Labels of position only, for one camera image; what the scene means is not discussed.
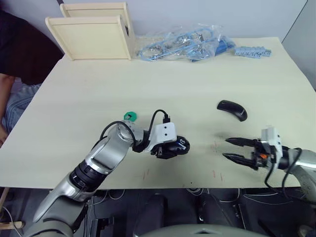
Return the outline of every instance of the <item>white wall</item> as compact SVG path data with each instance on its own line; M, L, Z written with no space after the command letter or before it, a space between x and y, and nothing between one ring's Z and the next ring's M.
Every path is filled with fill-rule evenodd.
M308 0L283 46L316 89L316 0Z
M56 44L45 25L45 17L62 17L56 0L0 0L4 11L23 18L46 34Z
M122 0L64 0L114 2ZM136 34L172 25L219 24L231 37L283 40L306 0L125 0Z

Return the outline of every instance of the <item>plastic bag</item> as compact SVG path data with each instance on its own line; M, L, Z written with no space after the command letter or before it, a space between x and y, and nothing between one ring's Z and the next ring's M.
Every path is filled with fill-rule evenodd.
M136 53L145 61L187 58L195 62L215 56L220 40L220 26L198 25L191 30L181 27L138 38Z
M236 47L236 44L227 36L221 36L218 47L215 52L215 56L230 51Z

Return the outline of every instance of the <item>wooden panel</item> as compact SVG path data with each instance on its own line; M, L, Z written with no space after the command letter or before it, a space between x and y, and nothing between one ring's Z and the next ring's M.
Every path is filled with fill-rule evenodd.
M65 17L121 15L125 26L133 31L125 2L61 4L60 10Z
M6 196L8 195L9 189L10 189L10 188L8 188L8 187L5 187L5 188L3 189L3 192L2 192L1 197L0 197L0 210L2 209L2 206L3 206L3 204L4 204L4 201L5 201L5 199L6 199Z
M46 18L67 56L74 59L131 59L121 16Z
M15 221L14 225L17 229L21 229L24 227L24 223L22 221ZM13 230L14 226L12 222L1 222L0 230Z

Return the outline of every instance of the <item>green object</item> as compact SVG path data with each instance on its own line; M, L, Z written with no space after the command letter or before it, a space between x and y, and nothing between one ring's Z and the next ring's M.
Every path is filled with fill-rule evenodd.
M129 121L134 122L135 120L137 120L137 115L136 115L136 113L133 112L133 111L127 112L127 113L124 115L124 120L129 120Z

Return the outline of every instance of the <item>floor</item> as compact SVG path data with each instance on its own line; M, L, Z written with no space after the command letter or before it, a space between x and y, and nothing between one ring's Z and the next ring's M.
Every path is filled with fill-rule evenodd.
M89 208L87 236L91 219L114 218L115 225L102 230L101 236L131 237L138 214L154 194L162 194L168 200L168 212L165 217L165 224L168 226L199 222L196 203L203 195L216 197L231 225L267 236L297 237L300 225L312 226L316 221L315 213L309 205L288 201L282 195L273 194L267 189L203 189L202 196L195 196L186 189L126 190L120 199L113 200L121 196L122 192L123 190L111 190L96 193L94 203L100 202L105 194L107 196L102 203L94 205L94 209ZM288 192L301 195L299 189L291 189ZM32 223L36 208L47 194L48 190L41 189L10 189L4 206L11 211L14 220L25 222L26 230ZM9 220L7 214L2 214L1 221L6 220ZM84 236L83 229L84 221L75 237ZM17 236L15 231L0 232L0 237Z

